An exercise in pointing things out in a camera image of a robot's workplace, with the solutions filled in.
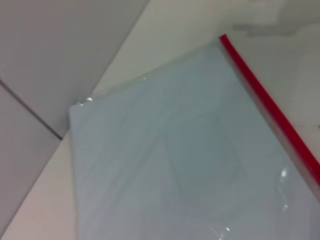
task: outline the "red plastic edge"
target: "red plastic edge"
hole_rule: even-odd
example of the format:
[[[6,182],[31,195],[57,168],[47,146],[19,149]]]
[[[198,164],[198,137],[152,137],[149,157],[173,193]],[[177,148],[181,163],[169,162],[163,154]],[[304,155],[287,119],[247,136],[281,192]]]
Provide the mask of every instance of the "red plastic edge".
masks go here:
[[[273,117],[275,122],[278,124],[284,135],[287,137],[297,154],[300,156],[302,162],[306,168],[310,171],[318,185],[320,186],[320,164],[311,151],[308,149],[304,141],[297,134],[296,130],[292,127],[291,123],[288,121],[286,116],[282,113],[280,108],[272,100],[270,95],[260,84],[254,73],[250,70],[248,65],[239,55],[237,50],[231,44],[227,35],[224,34],[219,37],[220,41],[228,52],[231,59],[234,61],[235,65],[238,67],[245,80],[250,84],[253,91],[260,98],[264,107],[267,109],[269,114]]]

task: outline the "transparent plastic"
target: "transparent plastic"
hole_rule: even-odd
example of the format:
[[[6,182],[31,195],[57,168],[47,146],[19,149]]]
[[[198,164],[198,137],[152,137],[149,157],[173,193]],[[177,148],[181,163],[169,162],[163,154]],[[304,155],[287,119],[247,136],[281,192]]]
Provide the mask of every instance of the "transparent plastic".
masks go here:
[[[320,204],[217,46],[70,109],[80,240],[319,240]]]

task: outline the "red binding strip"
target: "red binding strip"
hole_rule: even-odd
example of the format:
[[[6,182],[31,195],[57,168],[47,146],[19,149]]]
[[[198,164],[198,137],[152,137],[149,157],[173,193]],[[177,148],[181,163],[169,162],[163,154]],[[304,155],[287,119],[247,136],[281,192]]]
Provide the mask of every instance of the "red binding strip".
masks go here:
[[[232,58],[238,69],[240,70],[240,72],[243,74],[246,81],[250,84],[250,86],[257,94],[257,96],[260,98],[265,108],[276,121],[278,126],[282,129],[283,133],[300,156],[302,162],[320,186],[320,164],[317,161],[317,159],[313,156],[306,144],[302,141],[300,136],[292,127],[286,116],[282,113],[282,111],[272,100],[272,98],[269,96],[264,87],[260,84],[256,76],[245,63],[245,61],[241,58],[237,50],[231,44],[227,35],[224,34],[220,36],[220,41],[226,49],[226,51],[229,53],[230,57]]]

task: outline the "table surface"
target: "table surface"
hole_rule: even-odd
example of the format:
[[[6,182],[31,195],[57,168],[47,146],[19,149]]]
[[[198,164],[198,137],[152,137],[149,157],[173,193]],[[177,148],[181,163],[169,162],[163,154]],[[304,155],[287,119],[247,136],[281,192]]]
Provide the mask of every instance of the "table surface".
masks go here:
[[[320,160],[320,16],[311,0],[151,0],[94,93],[177,57],[230,40]],[[49,160],[3,240],[76,240],[69,132]]]

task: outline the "white surface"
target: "white surface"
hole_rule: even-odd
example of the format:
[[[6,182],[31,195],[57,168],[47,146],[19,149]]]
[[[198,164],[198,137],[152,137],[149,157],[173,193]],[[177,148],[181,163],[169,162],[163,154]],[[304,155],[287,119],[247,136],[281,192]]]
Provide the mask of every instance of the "white surface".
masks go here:
[[[289,120],[294,123],[319,160],[320,111],[317,103],[320,103],[320,95],[316,92],[319,89],[320,75],[317,67],[320,59],[320,26],[317,25],[318,16],[310,14],[317,9],[309,4],[310,2],[315,1],[151,0],[96,87],[96,92],[142,75],[227,32],[231,34],[232,42],[281,109],[286,114],[288,111],[304,111],[303,115],[290,115]],[[286,36],[249,37],[244,31],[233,29],[233,24],[241,23],[271,25],[265,30],[277,31],[273,30],[270,35],[285,32]],[[295,34],[286,33],[288,26],[294,26],[296,31],[291,32]],[[261,33],[260,27],[252,29],[249,35]],[[261,46],[268,45],[265,53],[277,49],[268,59],[268,64],[272,63],[274,67],[273,70],[266,72],[268,65],[264,66],[263,55],[259,54],[262,50],[260,47],[256,48],[255,52],[250,51],[251,47],[254,47],[251,43],[254,42]],[[291,51],[299,54],[288,55]],[[276,71],[277,67],[282,66],[286,66],[285,71]],[[70,136],[67,134],[2,239],[75,240],[74,202],[71,145]]]
[[[1,0],[1,79],[64,136],[69,106],[91,93],[146,4]]]
[[[0,236],[59,144],[0,86]]]
[[[320,238],[320,203],[216,45],[70,123],[79,240]]]

